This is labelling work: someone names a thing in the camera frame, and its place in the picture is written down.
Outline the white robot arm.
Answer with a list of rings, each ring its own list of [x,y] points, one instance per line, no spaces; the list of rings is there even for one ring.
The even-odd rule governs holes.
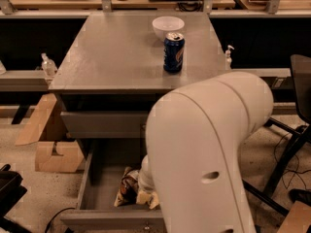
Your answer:
[[[256,233],[240,145],[272,114],[260,77],[231,72],[175,89],[149,113],[149,166],[167,233]]]

